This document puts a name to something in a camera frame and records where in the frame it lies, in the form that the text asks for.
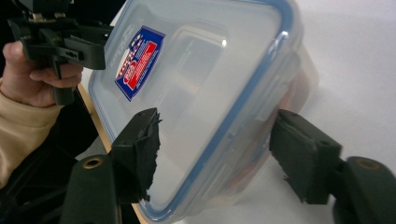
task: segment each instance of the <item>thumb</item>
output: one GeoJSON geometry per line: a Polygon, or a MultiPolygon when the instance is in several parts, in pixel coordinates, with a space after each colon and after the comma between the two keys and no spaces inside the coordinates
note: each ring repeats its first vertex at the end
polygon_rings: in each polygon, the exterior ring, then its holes
{"type": "Polygon", "coordinates": [[[3,48],[6,58],[6,71],[12,74],[29,73],[35,68],[35,63],[26,59],[21,41],[8,43],[3,48]]]}

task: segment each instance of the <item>sleeve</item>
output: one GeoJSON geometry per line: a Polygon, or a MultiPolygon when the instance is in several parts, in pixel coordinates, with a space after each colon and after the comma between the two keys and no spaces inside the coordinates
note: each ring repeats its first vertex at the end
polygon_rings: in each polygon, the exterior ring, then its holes
{"type": "Polygon", "coordinates": [[[61,108],[22,105],[0,92],[0,189],[15,168],[44,142],[61,108]]]}

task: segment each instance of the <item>human hand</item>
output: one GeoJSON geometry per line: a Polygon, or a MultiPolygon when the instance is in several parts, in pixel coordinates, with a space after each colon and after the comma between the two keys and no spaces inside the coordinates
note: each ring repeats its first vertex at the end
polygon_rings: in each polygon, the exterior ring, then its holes
{"type": "Polygon", "coordinates": [[[38,63],[26,59],[20,41],[8,43],[3,48],[6,67],[0,92],[8,99],[34,107],[54,105],[52,86],[75,88],[81,82],[83,67],[66,63],[61,65],[62,79],[52,68],[40,69],[38,63]]]}

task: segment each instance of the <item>plastic container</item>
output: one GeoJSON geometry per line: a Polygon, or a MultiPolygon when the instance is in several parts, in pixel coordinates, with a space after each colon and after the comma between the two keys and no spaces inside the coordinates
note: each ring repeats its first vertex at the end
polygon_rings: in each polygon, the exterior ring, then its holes
{"type": "Polygon", "coordinates": [[[317,85],[293,2],[130,0],[89,92],[110,141],[137,112],[161,113],[147,222],[233,204],[268,158],[279,105],[317,85]]]}

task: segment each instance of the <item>logo sticker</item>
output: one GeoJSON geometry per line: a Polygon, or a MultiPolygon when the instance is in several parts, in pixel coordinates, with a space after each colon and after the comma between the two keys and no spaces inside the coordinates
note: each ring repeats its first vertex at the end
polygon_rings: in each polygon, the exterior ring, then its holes
{"type": "Polygon", "coordinates": [[[164,34],[142,26],[125,50],[117,70],[116,83],[129,101],[148,79],[164,37],[164,34]]]}

